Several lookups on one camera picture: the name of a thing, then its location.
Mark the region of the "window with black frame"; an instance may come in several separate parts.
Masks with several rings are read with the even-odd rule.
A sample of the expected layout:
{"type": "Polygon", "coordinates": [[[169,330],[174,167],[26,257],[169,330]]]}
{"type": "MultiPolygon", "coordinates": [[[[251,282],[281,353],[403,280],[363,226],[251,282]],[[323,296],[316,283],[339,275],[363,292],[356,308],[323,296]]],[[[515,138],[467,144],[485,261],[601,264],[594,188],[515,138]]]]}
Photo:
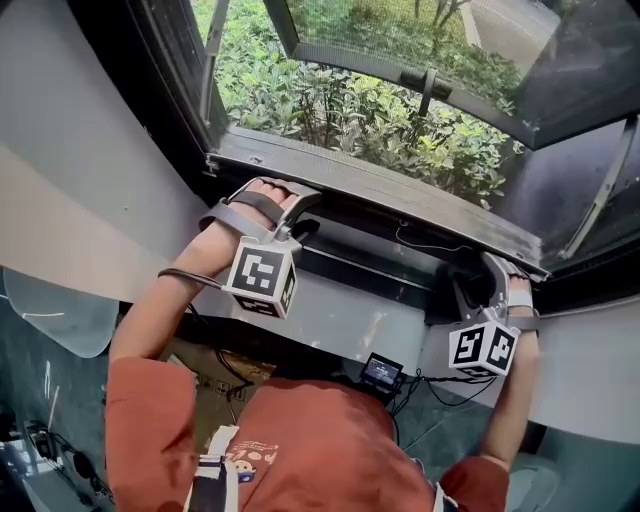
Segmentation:
{"type": "MultiPolygon", "coordinates": [[[[234,125],[216,83],[230,0],[67,0],[75,20],[127,105],[187,186],[207,205],[258,176],[207,164],[234,125]]],[[[625,120],[533,150],[507,166],[503,192],[483,209],[540,238],[548,278],[534,287],[545,314],[640,302],[640,115],[628,159],[576,255],[563,249],[614,159],[625,120]]],[[[335,193],[303,219],[320,222],[300,269],[320,278],[425,308],[434,315],[438,269],[489,271],[485,248],[407,222],[335,193]]]]}

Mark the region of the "person's red shirt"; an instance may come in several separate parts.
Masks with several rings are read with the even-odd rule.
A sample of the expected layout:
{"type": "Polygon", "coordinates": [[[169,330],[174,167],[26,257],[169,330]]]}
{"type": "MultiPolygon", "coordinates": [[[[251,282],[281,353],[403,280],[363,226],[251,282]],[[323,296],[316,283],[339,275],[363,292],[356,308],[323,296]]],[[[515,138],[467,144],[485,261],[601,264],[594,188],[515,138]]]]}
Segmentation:
{"type": "MultiPolygon", "coordinates": [[[[224,511],[223,479],[198,478],[195,382],[170,363],[108,370],[108,483],[118,512],[224,511]]],[[[480,456],[437,483],[393,440],[385,407],[340,384],[272,378],[245,405],[223,461],[237,512],[505,512],[509,476],[480,456]]]]}

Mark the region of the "small black box device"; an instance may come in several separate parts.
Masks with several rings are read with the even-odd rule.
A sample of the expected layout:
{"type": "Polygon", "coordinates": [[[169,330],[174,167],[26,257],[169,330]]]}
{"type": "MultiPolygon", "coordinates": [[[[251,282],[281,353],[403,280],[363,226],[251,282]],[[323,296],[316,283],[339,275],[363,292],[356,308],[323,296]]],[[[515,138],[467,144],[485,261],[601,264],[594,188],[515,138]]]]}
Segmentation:
{"type": "Polygon", "coordinates": [[[55,459],[55,446],[51,441],[50,435],[43,429],[31,429],[29,431],[29,437],[37,451],[37,453],[43,458],[48,460],[55,459]]]}

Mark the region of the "person's right forearm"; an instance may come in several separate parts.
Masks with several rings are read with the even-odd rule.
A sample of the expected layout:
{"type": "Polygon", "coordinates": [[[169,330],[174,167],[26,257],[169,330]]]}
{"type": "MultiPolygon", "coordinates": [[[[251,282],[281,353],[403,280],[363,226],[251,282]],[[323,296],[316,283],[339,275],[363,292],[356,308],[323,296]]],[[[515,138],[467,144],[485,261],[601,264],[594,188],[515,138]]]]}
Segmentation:
{"type": "Polygon", "coordinates": [[[480,456],[508,471],[520,449],[533,401],[540,349],[535,332],[519,338],[511,370],[484,434],[480,456]]]}

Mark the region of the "person's right hand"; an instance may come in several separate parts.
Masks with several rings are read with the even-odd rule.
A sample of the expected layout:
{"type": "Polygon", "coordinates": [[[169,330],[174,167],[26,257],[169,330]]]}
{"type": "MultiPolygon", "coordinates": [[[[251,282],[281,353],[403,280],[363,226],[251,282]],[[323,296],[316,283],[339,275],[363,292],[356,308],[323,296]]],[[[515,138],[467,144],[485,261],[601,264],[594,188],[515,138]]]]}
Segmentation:
{"type": "Polygon", "coordinates": [[[507,306],[511,314],[534,316],[531,284],[527,277],[515,274],[509,276],[507,306]]]}

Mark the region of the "grey glass window sash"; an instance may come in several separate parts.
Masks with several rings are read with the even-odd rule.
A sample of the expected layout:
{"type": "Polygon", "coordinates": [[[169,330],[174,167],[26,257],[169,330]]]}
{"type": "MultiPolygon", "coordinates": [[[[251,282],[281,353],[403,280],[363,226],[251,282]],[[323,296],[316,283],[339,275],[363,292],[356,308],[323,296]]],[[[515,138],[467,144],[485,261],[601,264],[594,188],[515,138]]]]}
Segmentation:
{"type": "Polygon", "coordinates": [[[435,69],[448,105],[533,150],[640,115],[640,0],[264,4],[289,58],[398,86],[435,69]]]}

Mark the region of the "green shrub hedge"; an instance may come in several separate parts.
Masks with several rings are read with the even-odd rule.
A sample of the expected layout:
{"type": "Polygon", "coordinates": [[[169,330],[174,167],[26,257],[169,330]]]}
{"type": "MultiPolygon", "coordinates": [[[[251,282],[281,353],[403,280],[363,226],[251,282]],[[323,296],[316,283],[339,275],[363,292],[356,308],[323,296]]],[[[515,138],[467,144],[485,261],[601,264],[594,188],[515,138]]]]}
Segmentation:
{"type": "MultiPolygon", "coordinates": [[[[467,42],[469,0],[287,0],[299,37],[433,65],[505,113],[516,65],[467,42]]],[[[290,59],[263,0],[230,0],[216,83],[230,121],[387,168],[489,208],[523,145],[444,103],[365,74],[290,59]]]]}

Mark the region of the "large brown cardboard box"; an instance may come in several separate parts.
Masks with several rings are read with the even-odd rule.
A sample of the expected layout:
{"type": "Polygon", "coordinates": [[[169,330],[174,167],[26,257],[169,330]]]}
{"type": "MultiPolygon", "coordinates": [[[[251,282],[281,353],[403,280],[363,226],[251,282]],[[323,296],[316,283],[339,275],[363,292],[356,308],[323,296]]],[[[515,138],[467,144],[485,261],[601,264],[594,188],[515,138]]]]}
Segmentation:
{"type": "Polygon", "coordinates": [[[215,431],[232,425],[246,403],[275,370],[275,366],[222,350],[174,338],[161,355],[174,353],[199,374],[196,385],[194,432],[196,451],[205,453],[215,431]]]}

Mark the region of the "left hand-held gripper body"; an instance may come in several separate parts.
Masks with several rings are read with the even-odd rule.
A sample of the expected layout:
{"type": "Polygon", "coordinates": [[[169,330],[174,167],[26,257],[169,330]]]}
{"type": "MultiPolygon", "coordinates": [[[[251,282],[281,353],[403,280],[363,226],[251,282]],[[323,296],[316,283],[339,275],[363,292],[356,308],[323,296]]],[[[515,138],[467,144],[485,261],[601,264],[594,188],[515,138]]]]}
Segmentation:
{"type": "Polygon", "coordinates": [[[246,311],[286,318],[297,291],[294,254],[301,249],[292,237],[291,213],[283,212],[270,230],[220,202],[203,219],[218,221],[240,234],[222,290],[246,311]]]}

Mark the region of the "person's left forearm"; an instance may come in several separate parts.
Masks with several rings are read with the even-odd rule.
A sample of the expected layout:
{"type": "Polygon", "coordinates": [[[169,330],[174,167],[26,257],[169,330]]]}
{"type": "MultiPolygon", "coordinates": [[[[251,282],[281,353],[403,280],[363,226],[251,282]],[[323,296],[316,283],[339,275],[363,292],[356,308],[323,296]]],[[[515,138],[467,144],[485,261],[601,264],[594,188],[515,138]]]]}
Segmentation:
{"type": "MultiPolygon", "coordinates": [[[[233,261],[240,235],[218,223],[197,235],[172,267],[190,274],[214,277],[233,261]]],[[[187,306],[203,286],[164,275],[130,308],[111,342],[109,363],[123,358],[155,359],[173,337],[187,306]]]]}

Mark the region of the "small black display device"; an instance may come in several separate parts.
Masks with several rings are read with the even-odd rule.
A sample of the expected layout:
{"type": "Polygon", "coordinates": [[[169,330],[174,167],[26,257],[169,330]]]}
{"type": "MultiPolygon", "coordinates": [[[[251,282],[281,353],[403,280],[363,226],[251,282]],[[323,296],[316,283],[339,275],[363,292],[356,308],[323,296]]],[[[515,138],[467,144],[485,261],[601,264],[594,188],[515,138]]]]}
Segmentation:
{"type": "Polygon", "coordinates": [[[372,352],[361,371],[360,380],[391,392],[401,384],[402,370],[401,364],[372,352]]]}

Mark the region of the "white ceramic basin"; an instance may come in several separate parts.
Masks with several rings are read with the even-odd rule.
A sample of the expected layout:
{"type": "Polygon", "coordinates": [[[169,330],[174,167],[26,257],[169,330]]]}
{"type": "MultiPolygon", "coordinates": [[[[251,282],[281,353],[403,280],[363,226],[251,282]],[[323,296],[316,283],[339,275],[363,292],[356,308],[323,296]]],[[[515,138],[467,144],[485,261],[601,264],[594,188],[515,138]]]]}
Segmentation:
{"type": "Polygon", "coordinates": [[[505,512],[542,512],[560,481],[560,473],[552,461],[519,453],[509,472],[505,512]]]}

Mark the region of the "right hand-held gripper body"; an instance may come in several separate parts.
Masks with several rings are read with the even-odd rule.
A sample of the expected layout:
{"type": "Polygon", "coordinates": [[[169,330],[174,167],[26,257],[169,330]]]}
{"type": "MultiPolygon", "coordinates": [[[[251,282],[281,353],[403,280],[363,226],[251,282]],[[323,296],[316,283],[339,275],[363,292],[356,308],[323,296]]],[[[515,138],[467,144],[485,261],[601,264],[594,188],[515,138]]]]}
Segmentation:
{"type": "Polygon", "coordinates": [[[448,334],[448,365],[471,378],[508,375],[520,336],[537,330],[539,315],[482,308],[477,318],[448,334]]]}

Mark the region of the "black round device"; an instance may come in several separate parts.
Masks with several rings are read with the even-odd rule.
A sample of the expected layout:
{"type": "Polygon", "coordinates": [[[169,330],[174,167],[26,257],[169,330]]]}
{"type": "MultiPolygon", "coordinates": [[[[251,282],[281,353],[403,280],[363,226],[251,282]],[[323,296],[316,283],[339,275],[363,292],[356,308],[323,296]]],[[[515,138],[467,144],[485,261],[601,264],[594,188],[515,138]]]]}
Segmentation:
{"type": "Polygon", "coordinates": [[[81,478],[91,480],[96,477],[93,465],[84,453],[75,451],[73,453],[73,464],[75,471],[81,478]]]}

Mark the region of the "person's left hand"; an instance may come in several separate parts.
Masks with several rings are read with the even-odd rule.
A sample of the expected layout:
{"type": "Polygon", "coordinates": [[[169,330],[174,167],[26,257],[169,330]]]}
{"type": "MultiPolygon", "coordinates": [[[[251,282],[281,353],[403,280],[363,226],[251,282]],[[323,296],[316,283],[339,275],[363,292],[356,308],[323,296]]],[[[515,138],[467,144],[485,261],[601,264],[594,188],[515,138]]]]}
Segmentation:
{"type": "Polygon", "coordinates": [[[226,228],[259,238],[273,232],[300,196],[285,188],[259,179],[231,195],[212,213],[226,228]]]}

